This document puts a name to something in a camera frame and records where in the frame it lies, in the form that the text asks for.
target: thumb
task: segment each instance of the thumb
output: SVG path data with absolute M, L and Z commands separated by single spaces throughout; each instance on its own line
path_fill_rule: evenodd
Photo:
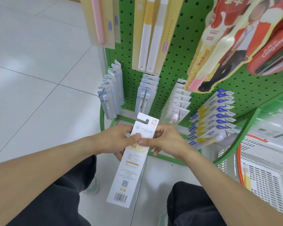
M 139 141 L 141 137 L 142 135 L 140 133 L 135 133 L 134 135 L 126 139 L 126 146 L 130 146 L 137 143 L 137 141 Z
M 140 139 L 140 141 L 138 141 L 138 144 L 140 146 L 146 146 L 146 147 L 159 147 L 159 139 L 142 138 Z

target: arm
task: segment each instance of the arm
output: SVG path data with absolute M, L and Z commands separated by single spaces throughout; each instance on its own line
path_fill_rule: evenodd
M 157 156 L 160 150 L 183 161 L 196 176 L 228 226 L 282 225 L 283 214 L 219 170 L 211 161 L 190 147 L 170 124 L 158 125 L 157 139 L 141 139 Z
M 0 226 L 79 162 L 91 155 L 120 152 L 136 143 L 139 133 L 125 136 L 132 128 L 116 125 L 94 136 L 0 163 Z

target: person's right hand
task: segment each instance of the person's right hand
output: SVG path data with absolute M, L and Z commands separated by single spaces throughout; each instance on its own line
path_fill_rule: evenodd
M 187 151 L 195 150 L 177 132 L 171 124 L 158 125 L 154 139 L 142 138 L 138 141 L 140 146 L 156 147 L 153 155 L 157 156 L 163 150 L 178 160 L 183 160 Z

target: pink toothbrush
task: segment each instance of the pink toothbrush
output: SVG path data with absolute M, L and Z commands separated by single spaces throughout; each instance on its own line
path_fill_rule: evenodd
M 100 43 L 100 45 L 104 45 L 106 39 L 105 39 L 105 32 L 103 27 L 101 2 L 100 0 L 91 0 L 91 3 L 92 3 L 95 29 L 97 31 L 97 40 Z

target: pink toothbrush handle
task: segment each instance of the pink toothbrush handle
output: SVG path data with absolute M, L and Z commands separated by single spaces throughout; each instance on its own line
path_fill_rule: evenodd
M 205 80 L 206 76 L 202 77 L 202 79 L 194 79 L 192 83 L 189 85 L 189 91 L 195 92 L 198 90 L 198 88 L 201 86 L 203 81 Z
M 100 45 L 104 45 L 106 39 L 105 39 L 105 32 L 103 27 L 101 2 L 100 0 L 91 0 L 91 3 L 93 9 L 95 29 L 97 30 L 97 40 L 100 43 Z

